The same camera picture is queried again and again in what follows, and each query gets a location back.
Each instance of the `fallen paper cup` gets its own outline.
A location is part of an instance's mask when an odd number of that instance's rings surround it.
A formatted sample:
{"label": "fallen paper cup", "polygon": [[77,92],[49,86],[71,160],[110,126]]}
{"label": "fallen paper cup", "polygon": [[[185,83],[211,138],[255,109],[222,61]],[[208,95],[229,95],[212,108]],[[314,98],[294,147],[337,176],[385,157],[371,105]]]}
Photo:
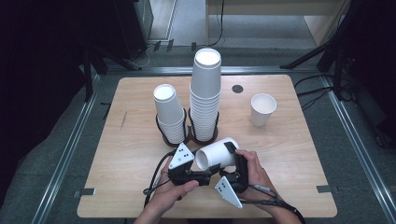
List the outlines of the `fallen paper cup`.
{"label": "fallen paper cup", "polygon": [[196,152],[196,162],[201,170],[220,163],[220,168],[235,165],[233,154],[227,149],[224,143],[231,142],[236,149],[239,148],[238,144],[231,137],[226,137],[218,142],[212,143],[206,147],[202,147]]}
{"label": "fallen paper cup", "polygon": [[251,99],[250,122],[256,126],[263,126],[276,110],[276,100],[271,95],[260,93]]}

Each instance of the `tall cup stack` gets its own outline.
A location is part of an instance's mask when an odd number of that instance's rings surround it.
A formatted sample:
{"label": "tall cup stack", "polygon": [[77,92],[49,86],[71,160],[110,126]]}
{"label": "tall cup stack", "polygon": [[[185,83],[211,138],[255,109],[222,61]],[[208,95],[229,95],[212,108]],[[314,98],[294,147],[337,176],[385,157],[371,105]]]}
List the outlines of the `tall cup stack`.
{"label": "tall cup stack", "polygon": [[169,84],[158,86],[154,90],[154,101],[157,108],[157,121],[166,139],[171,144],[182,143],[188,135],[188,129],[184,122],[184,109],[175,88]]}
{"label": "tall cup stack", "polygon": [[220,94],[221,56],[214,49],[200,49],[195,53],[190,84],[192,134],[199,141],[214,135]]}

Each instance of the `black controller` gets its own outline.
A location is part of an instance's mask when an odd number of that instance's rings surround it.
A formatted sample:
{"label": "black controller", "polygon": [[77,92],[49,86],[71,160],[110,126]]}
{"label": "black controller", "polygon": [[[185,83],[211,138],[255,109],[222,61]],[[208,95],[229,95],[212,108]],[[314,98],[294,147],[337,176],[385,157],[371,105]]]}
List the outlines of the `black controller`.
{"label": "black controller", "polygon": [[248,188],[248,161],[244,156],[235,153],[236,147],[232,142],[226,142],[224,145],[227,147],[228,151],[233,154],[235,171],[228,173],[224,171],[224,169],[221,169],[219,174],[227,177],[233,191],[242,193]]}
{"label": "black controller", "polygon": [[227,147],[230,154],[233,155],[235,162],[235,171],[228,173],[224,169],[220,169],[220,164],[209,167],[205,171],[192,171],[192,161],[189,161],[175,169],[168,171],[169,179],[175,185],[183,185],[191,180],[197,180],[199,186],[208,186],[210,183],[210,177],[216,173],[221,176],[226,176],[230,182],[233,190],[238,193],[242,193],[248,188],[248,161],[244,156],[235,153],[236,147],[232,142],[226,142],[224,145]]}

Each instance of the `small black circle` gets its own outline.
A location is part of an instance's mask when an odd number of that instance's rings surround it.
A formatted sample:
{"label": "small black circle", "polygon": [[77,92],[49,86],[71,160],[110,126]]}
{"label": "small black circle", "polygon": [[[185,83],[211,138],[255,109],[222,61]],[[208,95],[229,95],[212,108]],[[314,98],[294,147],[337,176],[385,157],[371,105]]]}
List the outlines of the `small black circle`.
{"label": "small black circle", "polygon": [[233,92],[235,92],[235,93],[241,93],[243,90],[244,90],[244,88],[240,85],[233,86]]}

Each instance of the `human hand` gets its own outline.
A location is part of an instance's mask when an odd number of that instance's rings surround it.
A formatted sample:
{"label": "human hand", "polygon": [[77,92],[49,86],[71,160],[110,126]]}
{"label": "human hand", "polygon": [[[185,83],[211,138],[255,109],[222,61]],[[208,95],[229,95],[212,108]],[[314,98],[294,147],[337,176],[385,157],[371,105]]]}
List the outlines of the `human hand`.
{"label": "human hand", "polygon": [[[248,183],[249,185],[260,185],[276,191],[275,186],[271,182],[267,172],[262,168],[259,157],[255,151],[246,151],[244,149],[237,149],[236,154],[242,155],[247,159],[248,169]],[[269,195],[263,194],[253,188],[247,188],[243,193],[238,194],[239,198],[251,201],[262,201],[272,199]],[[268,212],[277,223],[301,223],[300,220],[292,212],[272,206],[255,203],[255,206]]]}
{"label": "human hand", "polygon": [[[244,156],[245,159],[247,159],[247,177],[249,185],[260,185],[275,190],[275,187],[271,182],[270,177],[262,168],[259,157],[257,156],[257,153],[255,151],[237,149],[235,153]],[[247,190],[245,190],[243,193],[238,194],[238,196],[245,200],[258,200],[259,198],[263,197],[263,194],[255,189],[247,188]]]}
{"label": "human hand", "polygon": [[199,183],[196,180],[175,186],[168,177],[168,167],[171,160],[172,157],[168,159],[165,166],[161,169],[161,179],[157,184],[158,188],[156,188],[151,200],[134,223],[158,223],[163,214],[174,206],[179,197],[185,197],[198,187]]}

